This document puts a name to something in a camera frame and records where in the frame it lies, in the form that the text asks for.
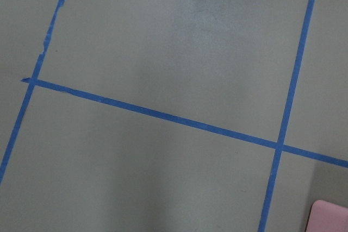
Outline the pink plastic object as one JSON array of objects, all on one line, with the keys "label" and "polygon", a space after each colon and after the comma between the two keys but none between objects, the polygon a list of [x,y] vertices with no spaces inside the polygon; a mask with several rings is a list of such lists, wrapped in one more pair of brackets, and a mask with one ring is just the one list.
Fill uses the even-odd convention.
[{"label": "pink plastic object", "polygon": [[313,203],[306,232],[347,232],[347,208],[324,200]]}]

